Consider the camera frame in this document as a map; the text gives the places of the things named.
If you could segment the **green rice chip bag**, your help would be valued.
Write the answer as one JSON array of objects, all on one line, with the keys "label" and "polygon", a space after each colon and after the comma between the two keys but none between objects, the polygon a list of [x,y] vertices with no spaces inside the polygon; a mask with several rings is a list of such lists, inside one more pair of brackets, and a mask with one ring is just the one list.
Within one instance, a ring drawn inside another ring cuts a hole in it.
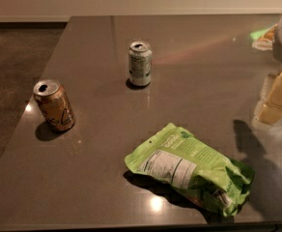
[{"label": "green rice chip bag", "polygon": [[134,174],[149,176],[209,212],[236,215],[250,194],[254,170],[190,131],[170,123],[125,157]]}]

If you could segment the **green white 7up can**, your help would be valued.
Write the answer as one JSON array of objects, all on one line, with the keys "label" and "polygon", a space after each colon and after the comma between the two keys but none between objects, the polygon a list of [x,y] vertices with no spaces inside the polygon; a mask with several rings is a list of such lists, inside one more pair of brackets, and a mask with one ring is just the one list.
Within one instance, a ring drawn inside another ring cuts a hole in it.
[{"label": "green white 7up can", "polygon": [[129,80],[134,86],[147,86],[151,82],[152,51],[147,42],[135,41],[128,51]]}]

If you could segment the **orange LaCroix can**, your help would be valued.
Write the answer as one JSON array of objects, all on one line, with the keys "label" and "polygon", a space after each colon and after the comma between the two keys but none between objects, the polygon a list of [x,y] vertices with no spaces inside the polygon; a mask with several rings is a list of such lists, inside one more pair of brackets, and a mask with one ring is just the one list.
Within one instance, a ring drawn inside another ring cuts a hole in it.
[{"label": "orange LaCroix can", "polygon": [[40,80],[33,92],[42,116],[53,131],[67,131],[73,127],[75,120],[71,104],[59,80]]}]

